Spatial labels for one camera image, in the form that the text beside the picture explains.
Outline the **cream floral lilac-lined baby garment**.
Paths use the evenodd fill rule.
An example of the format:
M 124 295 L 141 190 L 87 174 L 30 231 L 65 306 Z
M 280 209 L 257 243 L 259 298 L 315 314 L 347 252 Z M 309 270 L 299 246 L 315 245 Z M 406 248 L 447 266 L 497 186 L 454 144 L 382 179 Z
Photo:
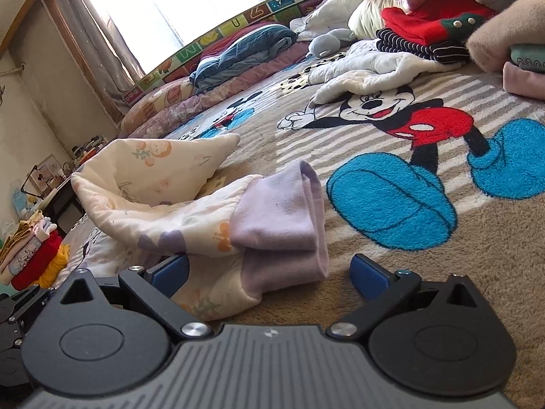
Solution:
M 79 167 L 71 185 L 92 222 L 115 241 L 188 257 L 173 300 L 225 319 L 265 293 L 325 279 L 322 184 L 304 161 L 204 192 L 239 136 L 117 139 Z

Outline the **dark side table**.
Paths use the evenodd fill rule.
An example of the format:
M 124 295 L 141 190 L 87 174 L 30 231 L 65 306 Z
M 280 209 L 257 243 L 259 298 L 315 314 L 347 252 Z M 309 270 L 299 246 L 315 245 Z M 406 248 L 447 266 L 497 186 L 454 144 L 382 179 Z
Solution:
M 57 225 L 57 231 L 65 237 L 73 226 L 85 215 L 79 198 L 75 193 L 70 176 L 54 188 L 40 203 L 39 209 L 45 217 Z

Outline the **Mickey Mouse plush blanket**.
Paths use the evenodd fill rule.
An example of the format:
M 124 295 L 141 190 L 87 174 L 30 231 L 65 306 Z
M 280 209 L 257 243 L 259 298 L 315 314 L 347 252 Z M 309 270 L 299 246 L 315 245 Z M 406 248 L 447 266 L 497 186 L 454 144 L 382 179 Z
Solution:
M 239 136 L 205 193 L 308 163 L 323 191 L 325 279 L 265 293 L 206 321 L 133 271 L 111 306 L 96 270 L 71 274 L 52 309 L 74 316 L 53 346 L 64 377 L 47 408 L 508 408 L 514 324 L 495 292 L 460 271 L 540 254 L 544 106 L 472 67 L 418 75 L 370 95 L 310 106 L 320 85 L 256 87 L 169 140 Z M 396 281 L 373 300 L 349 278 L 363 254 Z

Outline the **patterned white folded garment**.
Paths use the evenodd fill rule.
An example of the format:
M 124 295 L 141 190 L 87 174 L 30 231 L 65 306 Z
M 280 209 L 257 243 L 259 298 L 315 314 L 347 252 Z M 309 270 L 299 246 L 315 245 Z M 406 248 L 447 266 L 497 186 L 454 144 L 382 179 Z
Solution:
M 41 247 L 38 237 L 28 237 L 15 243 L 1 261 L 1 284 L 8 285 L 26 267 Z

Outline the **left gripper black device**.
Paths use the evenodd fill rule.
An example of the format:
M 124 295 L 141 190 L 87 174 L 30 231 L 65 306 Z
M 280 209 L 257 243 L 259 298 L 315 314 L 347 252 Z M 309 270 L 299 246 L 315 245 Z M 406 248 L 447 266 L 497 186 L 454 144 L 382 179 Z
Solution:
M 21 347 L 35 319 L 49 301 L 52 291 L 34 284 L 9 296 L 1 293 L 1 407 L 16 408 L 32 393 L 22 363 Z

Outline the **purple floral mattress pad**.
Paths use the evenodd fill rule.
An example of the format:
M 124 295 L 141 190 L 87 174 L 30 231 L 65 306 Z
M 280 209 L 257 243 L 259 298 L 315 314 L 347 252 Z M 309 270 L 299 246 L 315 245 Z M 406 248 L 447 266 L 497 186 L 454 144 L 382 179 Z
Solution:
M 271 75 L 295 64 L 306 55 L 308 49 L 308 43 L 296 43 L 270 62 L 256 65 L 240 76 L 230 78 L 211 91 L 195 94 L 187 100 L 165 107 L 158 113 L 152 113 L 148 119 L 132 113 L 124 119 L 119 137 L 162 138 L 199 113 L 239 94 L 239 92 L 251 89 Z

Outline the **grey window curtain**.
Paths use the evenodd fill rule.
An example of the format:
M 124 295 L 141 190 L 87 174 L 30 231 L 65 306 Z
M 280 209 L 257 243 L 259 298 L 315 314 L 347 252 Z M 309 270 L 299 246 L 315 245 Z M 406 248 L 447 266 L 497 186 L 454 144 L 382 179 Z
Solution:
M 53 0 L 98 84 L 99 94 L 123 115 L 130 109 L 123 95 L 144 72 L 110 16 L 101 16 L 91 0 Z

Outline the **white quilted garment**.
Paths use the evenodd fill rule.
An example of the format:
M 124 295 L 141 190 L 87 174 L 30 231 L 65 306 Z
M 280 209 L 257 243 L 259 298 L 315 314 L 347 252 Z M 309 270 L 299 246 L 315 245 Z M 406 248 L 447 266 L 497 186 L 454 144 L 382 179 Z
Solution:
M 409 84 L 422 73 L 448 72 L 462 65 L 444 65 L 406 52 L 363 51 L 355 43 L 344 58 L 309 72 L 309 85 L 320 85 L 309 105 L 330 104 L 346 92 L 370 95 L 389 91 Z

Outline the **grey plush toy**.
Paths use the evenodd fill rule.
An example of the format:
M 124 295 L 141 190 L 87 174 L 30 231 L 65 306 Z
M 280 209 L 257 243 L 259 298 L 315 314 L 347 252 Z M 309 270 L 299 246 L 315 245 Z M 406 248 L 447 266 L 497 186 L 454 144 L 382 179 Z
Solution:
M 356 34 L 349 29 L 335 29 L 319 35 L 309 43 L 309 54 L 324 58 L 336 54 L 358 40 Z

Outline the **navy striped folded garment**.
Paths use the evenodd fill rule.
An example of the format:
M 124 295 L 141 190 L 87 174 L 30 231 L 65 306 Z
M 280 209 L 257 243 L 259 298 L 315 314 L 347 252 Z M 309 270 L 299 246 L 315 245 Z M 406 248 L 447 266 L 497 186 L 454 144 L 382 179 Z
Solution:
M 388 28 L 376 32 L 377 49 L 385 53 L 410 53 L 417 57 L 436 61 L 443 65 L 469 63 L 471 61 L 467 48 L 459 42 L 447 40 L 431 45 L 421 45 L 406 40 Z

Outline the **pink folded garment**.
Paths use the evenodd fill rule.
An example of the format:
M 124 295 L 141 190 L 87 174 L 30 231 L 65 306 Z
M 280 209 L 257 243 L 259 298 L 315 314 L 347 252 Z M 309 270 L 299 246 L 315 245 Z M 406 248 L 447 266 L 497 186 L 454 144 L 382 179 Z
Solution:
M 507 62 L 502 69 L 502 84 L 508 93 L 545 101 L 544 74 L 524 70 Z

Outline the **folded dark blue quilt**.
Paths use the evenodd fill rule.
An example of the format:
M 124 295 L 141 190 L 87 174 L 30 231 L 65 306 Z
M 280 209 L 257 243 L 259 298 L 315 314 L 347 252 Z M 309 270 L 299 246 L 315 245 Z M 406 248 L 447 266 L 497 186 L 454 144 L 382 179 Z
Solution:
M 267 63 L 297 42 L 282 24 L 265 24 L 236 39 L 223 52 L 202 58 L 189 79 L 197 94 L 211 91 L 256 65 Z

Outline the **white pillow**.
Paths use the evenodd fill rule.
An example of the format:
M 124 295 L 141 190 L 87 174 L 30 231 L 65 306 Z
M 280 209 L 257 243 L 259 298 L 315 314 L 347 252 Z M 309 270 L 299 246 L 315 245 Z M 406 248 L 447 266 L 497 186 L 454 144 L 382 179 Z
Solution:
M 299 42 L 310 42 L 314 38 L 335 29 L 346 29 L 348 19 L 363 0 L 323 0 L 309 15 L 294 18 L 290 29 L 297 34 Z

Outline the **teal patterned folded garment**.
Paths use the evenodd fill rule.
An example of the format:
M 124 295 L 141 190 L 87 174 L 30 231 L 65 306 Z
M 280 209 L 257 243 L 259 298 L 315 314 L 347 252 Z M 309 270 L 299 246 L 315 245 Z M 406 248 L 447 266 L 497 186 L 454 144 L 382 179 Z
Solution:
M 511 47 L 511 61 L 521 69 L 543 73 L 545 69 L 545 45 L 513 45 Z

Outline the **alphabet foam play mat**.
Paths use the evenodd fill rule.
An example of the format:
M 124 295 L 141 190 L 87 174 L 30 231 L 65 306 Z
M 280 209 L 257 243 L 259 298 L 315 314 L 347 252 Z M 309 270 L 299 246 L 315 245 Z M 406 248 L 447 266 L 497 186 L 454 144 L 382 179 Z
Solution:
M 292 19 L 309 15 L 322 1 L 266 0 L 260 2 L 182 47 L 126 91 L 122 95 L 122 100 L 128 106 L 132 106 L 144 95 L 165 83 L 189 76 L 197 68 L 202 52 L 223 38 L 262 21 L 289 26 Z

